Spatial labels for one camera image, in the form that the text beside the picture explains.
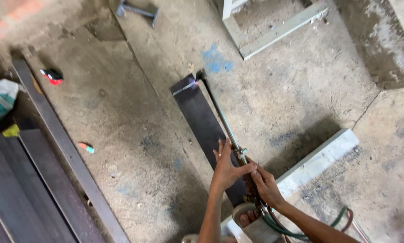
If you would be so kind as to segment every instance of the white metal frame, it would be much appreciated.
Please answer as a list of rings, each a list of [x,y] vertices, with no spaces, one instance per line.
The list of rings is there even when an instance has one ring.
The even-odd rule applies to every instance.
[[[256,53],[267,48],[271,44],[287,36],[289,33],[300,28],[304,24],[319,19],[328,10],[328,5],[323,1],[318,1],[311,4],[303,11],[297,13],[290,19],[286,20],[283,25],[275,27],[273,30],[260,36],[255,41],[244,45],[243,33],[238,26],[235,18],[231,15],[233,9],[246,3],[248,0],[224,0],[223,4],[219,3],[219,12],[223,24],[226,26],[227,31],[232,37],[235,45],[238,47],[240,54],[244,60],[251,58]]]

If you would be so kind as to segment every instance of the concrete floor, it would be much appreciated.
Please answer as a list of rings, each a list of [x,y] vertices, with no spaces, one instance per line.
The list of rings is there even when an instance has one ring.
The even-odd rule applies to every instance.
[[[131,242],[178,242],[202,223],[213,172],[168,89],[192,65],[208,71],[237,140],[275,177],[353,129],[360,145],[288,200],[325,223],[348,205],[372,241],[404,241],[404,89],[378,90],[329,4],[328,25],[305,25],[247,61],[208,0],[156,0],[155,29],[99,7],[27,54],[34,70],[64,73],[58,86],[35,76],[71,139],[96,149],[81,156]],[[302,8],[256,1],[236,19],[251,40]],[[231,210],[225,200],[222,218]]]

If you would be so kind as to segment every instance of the hose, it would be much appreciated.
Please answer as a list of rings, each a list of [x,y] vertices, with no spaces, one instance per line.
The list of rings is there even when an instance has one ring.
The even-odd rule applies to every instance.
[[[343,207],[343,208],[341,209],[341,211],[340,211],[340,214],[337,216],[337,218],[334,220],[334,222],[333,222],[330,226],[331,226],[331,227],[337,226],[337,224],[339,224],[341,218],[343,217],[343,215],[345,214],[346,211],[348,211],[349,214],[350,214],[350,212],[352,212],[352,210],[350,210],[350,211],[349,211],[349,210],[350,210],[350,209],[348,209],[348,207],[346,207],[346,206]],[[295,233],[292,233],[291,231],[289,231],[288,229],[286,229],[286,228],[278,221],[278,219],[275,217],[275,215],[272,213],[272,210],[269,209],[269,211],[270,211],[270,214],[266,214],[266,215],[263,216],[262,218],[263,218],[263,220],[265,221],[265,223],[268,224],[268,226],[270,226],[273,230],[275,230],[275,231],[277,231],[277,232],[279,232],[279,233],[281,233],[281,234],[284,234],[284,235],[286,235],[286,236],[290,236],[290,237],[296,238],[296,239],[298,239],[298,240],[304,240],[304,241],[308,241],[308,240],[309,240],[308,237],[307,237],[306,235],[304,235],[304,234],[295,234]],[[346,229],[350,226],[350,224],[351,224],[351,222],[352,222],[352,219],[353,219],[352,217],[349,218],[348,223],[347,223],[346,226],[342,229],[343,232],[344,232],[344,230],[346,230]]]

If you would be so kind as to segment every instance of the foot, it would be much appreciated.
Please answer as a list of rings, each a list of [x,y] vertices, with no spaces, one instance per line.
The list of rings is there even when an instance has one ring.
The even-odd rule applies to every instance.
[[[240,216],[240,221],[243,227],[247,227],[252,222],[256,221],[259,218],[258,211],[255,210],[248,210],[246,214],[242,214]]]

